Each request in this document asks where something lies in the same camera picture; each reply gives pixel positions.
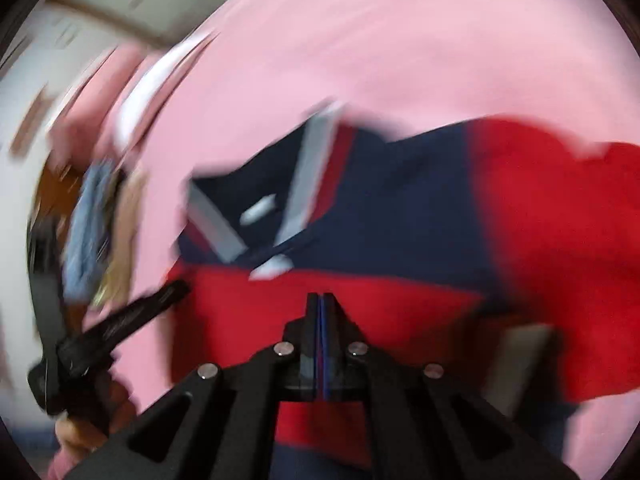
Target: silver screw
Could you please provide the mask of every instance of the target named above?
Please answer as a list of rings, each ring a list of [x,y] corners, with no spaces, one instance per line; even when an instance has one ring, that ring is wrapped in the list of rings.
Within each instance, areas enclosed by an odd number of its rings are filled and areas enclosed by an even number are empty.
[[[273,346],[273,351],[280,357],[293,354],[294,346],[289,341],[280,341]]]
[[[369,347],[362,341],[354,341],[347,346],[347,351],[351,355],[364,355],[369,351]]]
[[[439,379],[444,375],[444,368],[437,363],[429,363],[424,367],[422,373],[430,379]]]
[[[213,363],[206,363],[198,367],[198,375],[201,379],[211,379],[218,374],[218,367]]]

